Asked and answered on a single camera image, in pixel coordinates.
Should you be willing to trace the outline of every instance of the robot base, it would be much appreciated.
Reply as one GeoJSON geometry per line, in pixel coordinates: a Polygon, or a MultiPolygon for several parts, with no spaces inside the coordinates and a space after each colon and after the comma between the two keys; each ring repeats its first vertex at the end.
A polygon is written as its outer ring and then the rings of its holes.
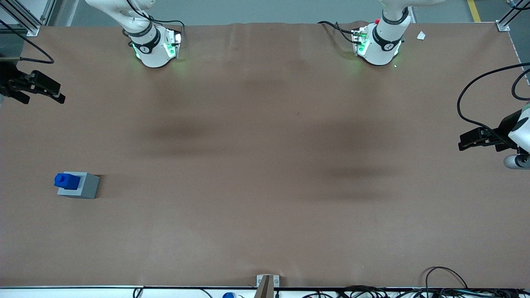
{"type": "Polygon", "coordinates": [[[134,45],[132,46],[136,52],[136,57],[140,59],[145,66],[151,68],[162,67],[171,59],[178,59],[180,42],[182,40],[182,35],[179,32],[175,33],[175,31],[160,25],[157,25],[156,29],[160,32],[162,38],[152,49],[151,53],[143,53],[141,47],[140,49],[137,49],[134,45]]]}
{"type": "Polygon", "coordinates": [[[392,61],[395,55],[398,54],[401,42],[390,51],[383,51],[373,37],[375,23],[370,23],[366,27],[359,28],[358,31],[352,32],[353,41],[361,42],[360,45],[354,43],[354,53],[356,56],[362,57],[366,62],[373,65],[385,65],[392,61]]]}

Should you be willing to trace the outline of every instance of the gray floor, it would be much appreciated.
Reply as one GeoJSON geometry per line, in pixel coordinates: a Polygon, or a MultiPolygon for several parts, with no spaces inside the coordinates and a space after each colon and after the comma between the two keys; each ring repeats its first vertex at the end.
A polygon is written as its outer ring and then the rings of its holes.
{"type": "MultiPolygon", "coordinates": [[[[381,17],[376,0],[313,1],[179,1],[158,0],[149,14],[161,20],[179,19],[187,25],[222,25],[231,23],[316,23],[327,20],[350,23],[372,21],[381,17]]],[[[415,8],[418,22],[472,22],[465,0],[448,0],[433,7],[415,8]]],[[[72,26],[114,26],[116,22],[104,13],[80,1],[72,26]]]]}
{"type": "MultiPolygon", "coordinates": [[[[476,0],[476,8],[483,22],[500,20],[510,8],[499,0],[476,0]]],[[[510,22],[510,36],[521,62],[530,62],[530,11],[522,11],[510,22]]]]}

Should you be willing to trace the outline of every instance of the metal frame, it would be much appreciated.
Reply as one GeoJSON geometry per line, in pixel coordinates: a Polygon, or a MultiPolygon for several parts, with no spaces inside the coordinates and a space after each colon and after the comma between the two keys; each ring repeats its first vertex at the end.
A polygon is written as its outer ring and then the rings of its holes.
{"type": "MultiPolygon", "coordinates": [[[[527,7],[530,5],[530,0],[520,0],[518,3],[517,3],[517,7],[527,7]]],[[[508,13],[500,20],[496,20],[495,21],[495,24],[497,25],[497,30],[499,30],[499,32],[506,32],[506,31],[510,31],[510,27],[508,26],[508,24],[520,13],[521,11],[520,10],[515,10],[513,8],[510,9],[510,11],[508,11],[508,13]]]]}
{"type": "Polygon", "coordinates": [[[18,0],[2,0],[0,6],[11,15],[21,26],[27,29],[27,36],[37,36],[42,22],[37,19],[18,0]]]}

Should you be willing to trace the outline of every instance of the metal bracket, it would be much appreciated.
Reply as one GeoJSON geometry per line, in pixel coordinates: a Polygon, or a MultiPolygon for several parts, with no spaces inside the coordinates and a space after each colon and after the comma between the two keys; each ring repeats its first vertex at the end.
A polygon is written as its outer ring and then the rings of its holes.
{"type": "Polygon", "coordinates": [[[0,7],[13,17],[21,26],[27,29],[28,37],[35,37],[39,34],[42,22],[18,0],[2,0],[0,1],[0,7]]]}
{"type": "Polygon", "coordinates": [[[510,31],[510,26],[501,25],[499,20],[495,20],[495,26],[497,26],[497,30],[499,32],[508,32],[508,31],[510,31]]]}
{"type": "MultiPolygon", "coordinates": [[[[260,286],[260,282],[261,282],[261,280],[263,279],[263,277],[265,275],[270,275],[270,274],[256,275],[256,287],[260,286]]],[[[279,275],[272,275],[272,281],[273,281],[274,287],[279,287],[280,286],[280,276],[279,275]]]]}

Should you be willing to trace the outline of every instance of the blue block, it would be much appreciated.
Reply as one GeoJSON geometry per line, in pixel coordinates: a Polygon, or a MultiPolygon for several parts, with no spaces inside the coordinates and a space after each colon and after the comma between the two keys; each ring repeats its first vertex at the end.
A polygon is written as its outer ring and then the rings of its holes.
{"type": "Polygon", "coordinates": [[[65,189],[59,187],[57,194],[75,199],[94,199],[98,191],[99,177],[87,172],[64,172],[80,178],[77,189],[65,189]]]}
{"type": "Polygon", "coordinates": [[[77,189],[81,177],[72,174],[59,173],[55,176],[54,186],[64,189],[77,189]]]}

